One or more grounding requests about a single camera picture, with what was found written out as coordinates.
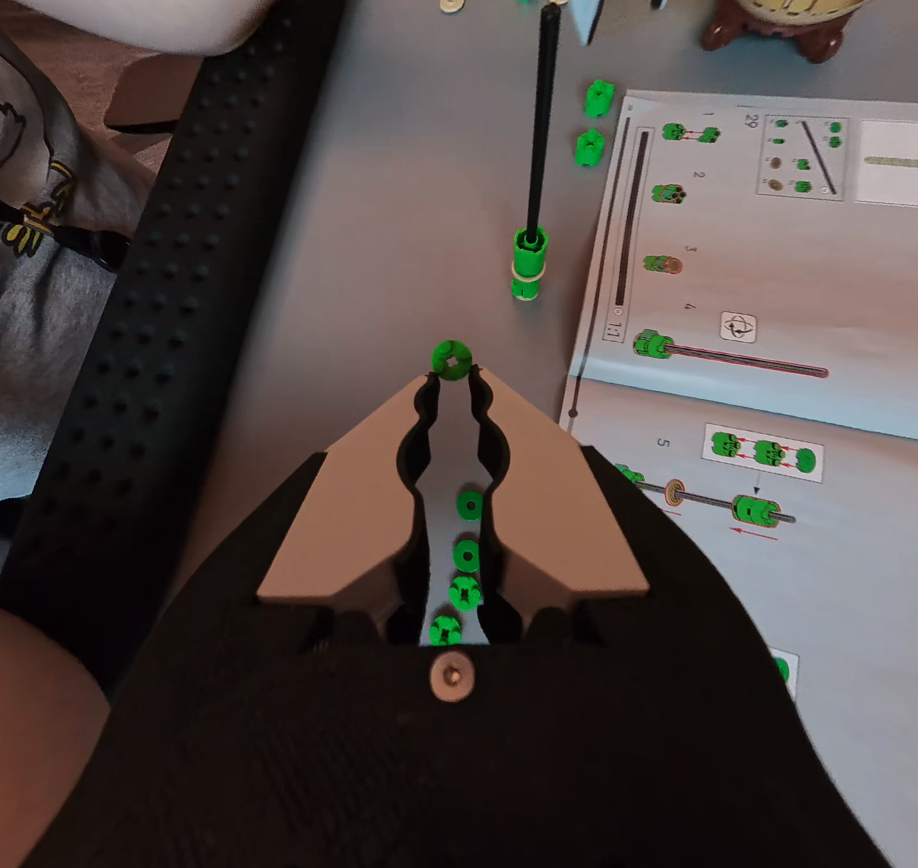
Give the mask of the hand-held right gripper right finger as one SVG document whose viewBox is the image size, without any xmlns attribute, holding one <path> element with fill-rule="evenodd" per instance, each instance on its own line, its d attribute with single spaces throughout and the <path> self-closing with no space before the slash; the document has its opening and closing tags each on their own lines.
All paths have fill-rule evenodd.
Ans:
<svg viewBox="0 0 918 868">
<path fill-rule="evenodd" d="M 521 639 L 545 609 L 644 596 L 649 584 L 579 442 L 487 369 L 468 377 L 480 521 L 477 617 L 490 644 Z"/>
</svg>

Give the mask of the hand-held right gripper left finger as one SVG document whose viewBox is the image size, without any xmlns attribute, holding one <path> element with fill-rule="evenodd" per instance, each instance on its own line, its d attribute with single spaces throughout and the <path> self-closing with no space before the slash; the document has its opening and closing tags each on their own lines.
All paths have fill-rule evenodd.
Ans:
<svg viewBox="0 0 918 868">
<path fill-rule="evenodd" d="M 417 484 L 439 395 L 436 374 L 411 380 L 318 457 L 260 601 L 359 611 L 388 642 L 419 643 L 430 546 Z"/>
</svg>

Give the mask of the person's right forearm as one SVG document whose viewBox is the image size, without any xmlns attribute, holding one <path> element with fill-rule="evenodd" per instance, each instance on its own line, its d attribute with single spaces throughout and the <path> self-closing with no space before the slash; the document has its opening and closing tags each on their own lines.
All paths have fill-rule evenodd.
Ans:
<svg viewBox="0 0 918 868">
<path fill-rule="evenodd" d="M 51 825 L 98 744 L 109 703 L 84 665 L 1 612 L 1 865 Z"/>
</svg>

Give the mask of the grey desk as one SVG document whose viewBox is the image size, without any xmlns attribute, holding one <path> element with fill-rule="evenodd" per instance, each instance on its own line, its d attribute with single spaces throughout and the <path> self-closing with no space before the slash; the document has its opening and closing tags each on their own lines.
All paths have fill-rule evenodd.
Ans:
<svg viewBox="0 0 918 868">
<path fill-rule="evenodd" d="M 538 8 L 516 0 L 355 0 L 288 206 L 185 580 L 263 498 L 430 365 L 444 338 L 558 419 L 575 354 L 610 157 L 634 91 L 916 104 L 916 0 L 878 0 L 814 66 L 744 36 L 706 52 L 713 0 L 606 0 L 590 47 L 560 42 L 542 221 L 546 275 L 511 295 L 525 220 Z M 584 97 L 613 82 L 609 114 Z M 575 161 L 589 129 L 602 161 Z"/>
</svg>

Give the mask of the black rod with green bricks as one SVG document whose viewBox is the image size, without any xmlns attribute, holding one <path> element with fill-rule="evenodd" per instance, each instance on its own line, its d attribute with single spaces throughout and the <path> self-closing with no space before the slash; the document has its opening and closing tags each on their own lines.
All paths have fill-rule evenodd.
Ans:
<svg viewBox="0 0 918 868">
<path fill-rule="evenodd" d="M 534 136 L 525 227 L 514 235 L 511 293 L 516 300 L 538 297 L 545 274 L 548 233 L 540 224 L 545 165 L 557 68 L 561 7 L 554 2 L 541 10 Z"/>
</svg>

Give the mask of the brick building instruction booklet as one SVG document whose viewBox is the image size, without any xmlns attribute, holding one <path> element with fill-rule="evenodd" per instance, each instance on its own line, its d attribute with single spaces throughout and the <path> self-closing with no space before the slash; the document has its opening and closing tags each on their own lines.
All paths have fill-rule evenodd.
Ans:
<svg viewBox="0 0 918 868">
<path fill-rule="evenodd" d="M 560 424 L 719 568 L 916 866 L 915 103 L 634 91 Z"/>
</svg>

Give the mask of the black dotted foam pad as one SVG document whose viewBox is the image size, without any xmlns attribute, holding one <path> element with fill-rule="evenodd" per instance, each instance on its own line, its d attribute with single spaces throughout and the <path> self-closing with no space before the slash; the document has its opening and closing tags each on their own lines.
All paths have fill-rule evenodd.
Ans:
<svg viewBox="0 0 918 868">
<path fill-rule="evenodd" d="M 348 0 L 205 58 L 2 569 L 117 695 L 162 608 Z"/>
</svg>

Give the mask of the person's grey printed shirt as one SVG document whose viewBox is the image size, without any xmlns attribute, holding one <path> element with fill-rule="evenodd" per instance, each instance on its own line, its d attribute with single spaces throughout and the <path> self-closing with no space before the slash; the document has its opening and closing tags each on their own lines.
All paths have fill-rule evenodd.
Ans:
<svg viewBox="0 0 918 868">
<path fill-rule="evenodd" d="M 131 238 L 153 173 L 87 132 L 50 81 L 1 41 L 1 498 L 32 493 L 114 274 L 55 238 Z"/>
</svg>

